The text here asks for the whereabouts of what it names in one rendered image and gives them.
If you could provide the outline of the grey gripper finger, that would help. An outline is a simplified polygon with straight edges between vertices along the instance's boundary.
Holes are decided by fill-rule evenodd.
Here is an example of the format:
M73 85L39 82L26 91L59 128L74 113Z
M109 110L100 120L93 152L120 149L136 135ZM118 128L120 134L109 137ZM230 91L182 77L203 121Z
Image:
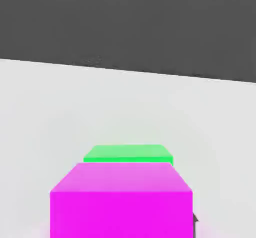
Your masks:
M193 213L193 238L196 237L196 223L199 222L197 216Z

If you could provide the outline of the small magenta cube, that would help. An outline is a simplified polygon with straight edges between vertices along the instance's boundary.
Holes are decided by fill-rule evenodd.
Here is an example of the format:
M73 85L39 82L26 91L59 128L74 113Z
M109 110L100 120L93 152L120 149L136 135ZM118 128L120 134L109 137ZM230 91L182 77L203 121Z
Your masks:
M193 238L193 191L167 162L77 164L50 192L50 238Z

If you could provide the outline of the small green cube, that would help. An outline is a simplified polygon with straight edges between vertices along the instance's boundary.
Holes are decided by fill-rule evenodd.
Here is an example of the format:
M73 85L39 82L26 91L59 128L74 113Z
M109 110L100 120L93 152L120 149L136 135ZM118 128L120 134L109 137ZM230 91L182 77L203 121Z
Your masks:
M174 163L171 153L159 144L96 145L83 162L168 162Z

